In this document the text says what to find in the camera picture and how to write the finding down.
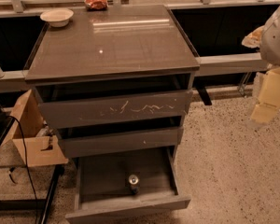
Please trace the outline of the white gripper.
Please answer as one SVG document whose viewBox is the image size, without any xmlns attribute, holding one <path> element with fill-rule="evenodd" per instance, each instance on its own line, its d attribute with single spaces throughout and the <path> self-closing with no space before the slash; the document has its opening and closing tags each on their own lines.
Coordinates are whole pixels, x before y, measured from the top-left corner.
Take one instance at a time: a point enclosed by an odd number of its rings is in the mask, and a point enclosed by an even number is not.
<svg viewBox="0 0 280 224">
<path fill-rule="evenodd" d="M 242 45 L 260 49 L 261 59 L 280 65 L 280 6 L 266 21 L 242 40 Z M 257 101 L 250 118 L 259 124 L 269 123 L 280 110 L 280 67 L 258 74 Z"/>
</svg>

